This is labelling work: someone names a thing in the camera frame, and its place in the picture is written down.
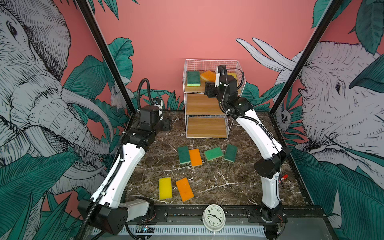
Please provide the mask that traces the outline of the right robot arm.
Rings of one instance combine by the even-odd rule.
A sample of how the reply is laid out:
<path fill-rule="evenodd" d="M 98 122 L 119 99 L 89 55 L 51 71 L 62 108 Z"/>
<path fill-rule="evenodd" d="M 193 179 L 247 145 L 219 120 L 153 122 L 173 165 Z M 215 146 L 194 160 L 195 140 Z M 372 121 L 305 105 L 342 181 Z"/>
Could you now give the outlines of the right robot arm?
<path fill-rule="evenodd" d="M 283 219 L 279 195 L 280 171 L 291 151 L 274 139 L 260 121 L 253 105 L 238 95 L 238 89 L 238 80 L 228 74 L 225 65 L 219 65 L 215 82 L 206 83 L 205 95 L 217 99 L 221 111 L 236 120 L 256 144 L 262 156 L 254 164 L 262 183 L 261 217 L 267 223 L 280 221 Z"/>

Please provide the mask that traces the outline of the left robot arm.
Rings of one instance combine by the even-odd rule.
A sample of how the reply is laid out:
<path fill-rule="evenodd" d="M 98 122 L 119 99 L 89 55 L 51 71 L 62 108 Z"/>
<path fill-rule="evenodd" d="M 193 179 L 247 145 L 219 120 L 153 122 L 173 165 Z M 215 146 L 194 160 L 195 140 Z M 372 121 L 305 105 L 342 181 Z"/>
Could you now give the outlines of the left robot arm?
<path fill-rule="evenodd" d="M 170 118 L 164 117 L 161 105 L 151 102 L 148 106 L 138 106 L 140 114 L 137 125 L 123 132 L 118 143 L 118 157 L 105 180 L 89 200 L 82 200 L 78 210 L 83 222 L 76 235 L 82 240 L 87 227 L 101 230 L 101 235 L 117 235 L 126 223 L 144 217 L 150 209 L 150 201 L 136 199 L 122 203 L 125 187 L 136 166 L 146 154 L 150 145 L 161 131 L 170 131 Z"/>

